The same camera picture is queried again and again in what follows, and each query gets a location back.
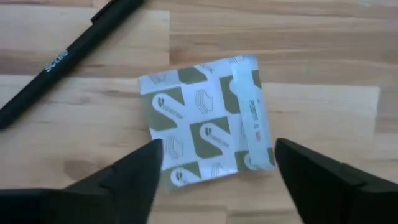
white tape strip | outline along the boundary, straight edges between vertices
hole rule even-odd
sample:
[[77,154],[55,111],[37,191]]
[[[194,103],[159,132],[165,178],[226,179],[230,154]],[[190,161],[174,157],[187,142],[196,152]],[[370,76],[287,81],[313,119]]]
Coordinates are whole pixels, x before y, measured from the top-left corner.
[[260,105],[254,86],[251,63],[244,60],[232,65],[232,74],[241,110],[244,132],[248,142],[251,164],[267,167],[269,162],[267,153],[266,127],[264,115],[260,113]]

wooden table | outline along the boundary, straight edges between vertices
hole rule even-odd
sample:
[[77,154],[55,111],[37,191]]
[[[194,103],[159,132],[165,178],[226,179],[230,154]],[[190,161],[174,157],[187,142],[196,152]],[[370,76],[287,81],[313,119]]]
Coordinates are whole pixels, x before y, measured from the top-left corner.
[[[0,0],[0,106],[105,0]],[[137,77],[255,53],[272,136],[398,182],[398,2],[154,0],[0,134],[0,187],[64,187],[149,141]],[[151,223],[300,223],[278,172],[156,196]]]

